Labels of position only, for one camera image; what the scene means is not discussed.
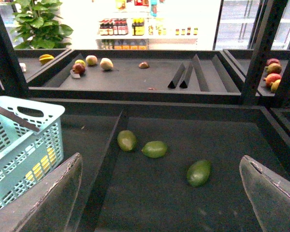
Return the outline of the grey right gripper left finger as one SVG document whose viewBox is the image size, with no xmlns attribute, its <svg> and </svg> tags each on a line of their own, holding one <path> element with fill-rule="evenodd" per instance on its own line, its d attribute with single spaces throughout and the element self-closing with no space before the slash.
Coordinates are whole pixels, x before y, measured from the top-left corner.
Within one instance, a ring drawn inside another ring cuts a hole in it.
<svg viewBox="0 0 290 232">
<path fill-rule="evenodd" d="M 0 232 L 64 232 L 81 185 L 83 161 L 75 153 L 38 184 L 0 210 Z"/>
</svg>

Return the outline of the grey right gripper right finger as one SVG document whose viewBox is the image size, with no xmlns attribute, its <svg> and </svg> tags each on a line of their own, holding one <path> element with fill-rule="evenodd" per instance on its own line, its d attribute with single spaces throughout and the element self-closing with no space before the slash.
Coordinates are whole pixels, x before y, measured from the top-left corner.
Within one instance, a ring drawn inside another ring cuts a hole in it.
<svg viewBox="0 0 290 232">
<path fill-rule="evenodd" d="M 290 181 L 250 156 L 241 158 L 239 172 L 262 231 L 290 232 Z"/>
</svg>

